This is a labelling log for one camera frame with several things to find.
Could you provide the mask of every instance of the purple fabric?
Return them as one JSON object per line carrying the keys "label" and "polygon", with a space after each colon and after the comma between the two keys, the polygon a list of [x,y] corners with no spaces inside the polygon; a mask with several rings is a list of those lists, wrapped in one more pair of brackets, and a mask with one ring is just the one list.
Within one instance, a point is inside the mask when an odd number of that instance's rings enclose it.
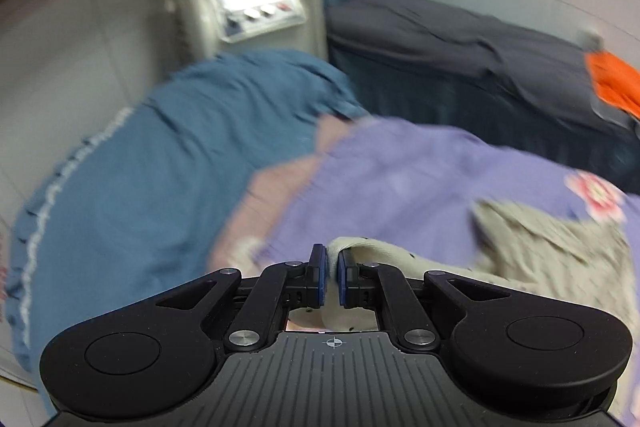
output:
{"label": "purple fabric", "polygon": [[[564,183],[573,172],[538,156],[488,146],[460,129],[375,118],[327,155],[260,258],[306,261],[314,243],[346,235],[469,266],[478,249],[474,201],[513,200],[552,216],[587,219],[584,201]],[[639,256],[640,198],[628,196],[623,211],[629,245]],[[625,420],[630,425],[630,417]]]}

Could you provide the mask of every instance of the control panel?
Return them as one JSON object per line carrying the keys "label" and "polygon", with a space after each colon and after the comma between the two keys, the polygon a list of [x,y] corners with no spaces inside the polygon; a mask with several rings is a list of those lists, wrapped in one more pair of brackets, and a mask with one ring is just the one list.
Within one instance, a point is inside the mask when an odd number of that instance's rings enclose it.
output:
{"label": "control panel", "polygon": [[225,42],[239,42],[306,22],[300,0],[211,0],[218,35]]}

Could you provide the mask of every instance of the white button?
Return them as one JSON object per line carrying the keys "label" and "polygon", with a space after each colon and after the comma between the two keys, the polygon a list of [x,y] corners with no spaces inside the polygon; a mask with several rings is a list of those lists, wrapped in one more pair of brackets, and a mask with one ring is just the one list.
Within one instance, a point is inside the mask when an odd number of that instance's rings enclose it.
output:
{"label": "white button", "polygon": [[275,8],[275,6],[272,6],[271,4],[265,4],[264,6],[260,7],[260,11],[262,13],[264,13],[265,17],[271,17],[272,15],[275,15],[276,8]]}
{"label": "white button", "polygon": [[250,21],[257,21],[260,18],[260,12],[255,8],[248,8],[244,10],[244,16]]}

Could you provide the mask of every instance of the orange object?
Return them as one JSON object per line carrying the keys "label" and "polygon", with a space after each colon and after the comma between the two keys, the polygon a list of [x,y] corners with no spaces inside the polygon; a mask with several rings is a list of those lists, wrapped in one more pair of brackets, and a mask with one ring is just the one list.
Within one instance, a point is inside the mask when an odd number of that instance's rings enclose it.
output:
{"label": "orange object", "polygon": [[640,118],[640,73],[609,52],[588,53],[586,62],[598,97]]}

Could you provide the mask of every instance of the red flower print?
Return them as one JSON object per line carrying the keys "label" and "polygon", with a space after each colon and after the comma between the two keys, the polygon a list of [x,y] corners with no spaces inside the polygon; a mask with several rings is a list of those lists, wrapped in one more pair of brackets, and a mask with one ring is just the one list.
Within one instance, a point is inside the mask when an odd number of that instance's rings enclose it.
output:
{"label": "red flower print", "polygon": [[598,222],[625,220],[620,207],[625,193],[615,185],[599,178],[595,174],[576,171],[567,176],[565,185],[580,196],[587,206],[587,213]]}

